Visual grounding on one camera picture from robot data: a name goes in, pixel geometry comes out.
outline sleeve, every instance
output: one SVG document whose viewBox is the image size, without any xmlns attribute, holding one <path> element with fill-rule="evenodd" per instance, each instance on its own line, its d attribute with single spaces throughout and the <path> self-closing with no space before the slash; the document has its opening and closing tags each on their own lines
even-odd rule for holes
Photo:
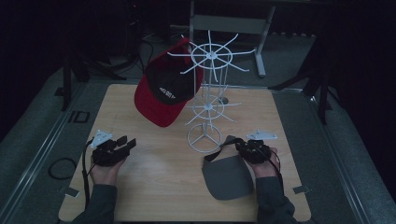
<svg viewBox="0 0 396 224">
<path fill-rule="evenodd" d="M 256 179 L 258 223 L 298 223 L 294 217 L 294 205 L 283 194 L 276 176 Z"/>
<path fill-rule="evenodd" d="M 117 188 L 110 185 L 93 185 L 90 203 L 72 224 L 110 224 L 114 222 Z"/>
</svg>

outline dark background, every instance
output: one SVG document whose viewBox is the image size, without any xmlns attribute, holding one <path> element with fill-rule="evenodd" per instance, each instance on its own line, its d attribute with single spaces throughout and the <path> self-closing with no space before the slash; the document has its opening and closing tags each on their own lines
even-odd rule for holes
<svg viewBox="0 0 396 224">
<path fill-rule="evenodd" d="M 48 77 L 63 66 L 64 55 L 70 50 L 71 43 L 95 60 L 106 60 L 112 53 L 106 50 L 103 29 L 114 27 L 112 24 L 124 22 L 125 18 L 103 15 L 125 15 L 125 11 L 122 11 L 124 1 L 113 1 L 114 7 L 109 7 L 108 3 L 2 1 L 0 139 L 21 117 Z M 137 6 L 134 16 L 163 33 L 164 38 L 169 24 L 189 23 L 189 1 L 129 3 Z M 317 3 L 327 2 L 279 5 L 271 32 L 273 35 L 316 35 L 321 43 L 320 51 L 308 54 L 306 58 L 312 66 L 317 58 L 328 55 L 329 51 L 332 53 L 335 64 L 331 84 L 337 89 L 341 105 L 353 120 L 395 199 L 396 186 L 392 180 L 396 171 L 396 111 L 393 106 L 396 100 L 395 3 L 373 0 L 336 2 L 330 6 Z M 225 1 L 204 3 L 197 10 L 209 14 L 233 13 L 241 17 L 247 14 L 262 17 L 263 12 L 256 7 L 241 7 Z M 116 36 L 109 39 L 118 42 Z"/>
</svg>

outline white wire rack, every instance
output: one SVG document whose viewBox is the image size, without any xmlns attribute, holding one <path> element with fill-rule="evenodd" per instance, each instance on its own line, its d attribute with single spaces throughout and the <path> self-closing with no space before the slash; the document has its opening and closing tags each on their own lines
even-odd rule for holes
<svg viewBox="0 0 396 224">
<path fill-rule="evenodd" d="M 201 94 L 195 94 L 193 104 L 192 106 L 189 106 L 192 108 L 195 117 L 186 123 L 186 125 L 188 125 L 196 119 L 202 119 L 204 121 L 203 123 L 190 128 L 187 133 L 189 145 L 194 150 L 204 153 L 218 149 L 222 142 L 221 131 L 213 124 L 214 119 L 224 117 L 231 122 L 236 122 L 224 114 L 225 107 L 241 104 L 228 104 L 228 99 L 224 97 L 224 93 L 227 89 L 226 81 L 228 70 L 230 66 L 243 72 L 248 72 L 249 70 L 232 64 L 233 56 L 249 54 L 255 51 L 254 49 L 245 52 L 231 52 L 228 46 L 238 37 L 238 35 L 235 35 L 234 38 L 224 45 L 212 43 L 210 31 L 207 32 L 207 35 L 209 41 L 206 44 L 195 45 L 190 42 L 192 46 L 190 54 L 168 53 L 175 57 L 191 57 L 193 66 L 186 71 L 181 72 L 181 74 L 186 74 L 198 66 L 204 69 L 205 76 Z M 207 75 L 209 75 L 208 83 L 206 83 L 205 78 Z M 207 139 L 213 147 L 200 148 L 197 146 L 197 143 L 204 139 Z"/>
</svg>

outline wooden table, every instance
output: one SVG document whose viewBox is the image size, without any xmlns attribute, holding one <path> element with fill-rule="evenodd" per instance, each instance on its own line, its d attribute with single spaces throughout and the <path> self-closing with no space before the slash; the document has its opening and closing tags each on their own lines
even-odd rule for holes
<svg viewBox="0 0 396 224">
<path fill-rule="evenodd" d="M 218 201 L 207 190 L 202 175 L 203 157 L 207 154 L 193 150 L 187 141 L 187 132 L 196 119 L 186 125 L 194 113 L 185 107 L 177 120 L 167 128 L 160 128 L 145 119 L 134 106 L 136 85 L 111 85 L 92 127 L 90 139 L 97 130 L 113 133 L 116 140 L 127 135 L 136 138 L 137 146 L 120 169 L 119 195 L 115 212 L 117 221 L 255 221 L 257 202 L 255 194 Z M 230 103 L 241 105 L 226 107 L 224 117 L 213 124 L 223 136 L 246 138 L 248 133 L 263 130 L 277 135 L 265 144 L 276 147 L 281 161 L 285 194 L 295 205 L 294 216 L 299 221 L 311 218 L 303 193 L 295 194 L 292 188 L 300 187 L 293 157 L 276 110 L 272 93 L 268 90 L 227 89 Z M 87 164 L 92 150 L 87 151 Z M 221 154 L 236 154 L 233 147 Z M 81 161 L 70 188 L 79 190 L 77 198 L 66 196 L 59 218 L 72 220 L 84 210 L 84 190 Z"/>
</svg>

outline baseball cap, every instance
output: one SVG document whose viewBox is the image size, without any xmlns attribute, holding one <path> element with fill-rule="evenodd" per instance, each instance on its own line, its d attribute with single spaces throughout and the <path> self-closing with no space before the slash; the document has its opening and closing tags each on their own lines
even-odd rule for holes
<svg viewBox="0 0 396 224">
<path fill-rule="evenodd" d="M 160 127 L 172 124 L 184 105 L 201 87 L 203 68 L 197 66 L 188 73 L 181 74 L 194 66 L 188 51 L 189 42 L 188 38 L 183 37 L 169 50 L 153 59 L 134 93 L 137 110 Z M 168 52 L 187 56 L 171 56 Z"/>
<path fill-rule="evenodd" d="M 204 157 L 202 172 L 206 187 L 210 194 L 217 200 L 232 200 L 249 195 L 253 192 L 253 179 L 244 161 L 239 156 L 231 156 L 221 160 L 213 161 L 222 151 L 222 146 L 228 145 L 235 139 L 227 136 L 220 151 Z"/>
</svg>

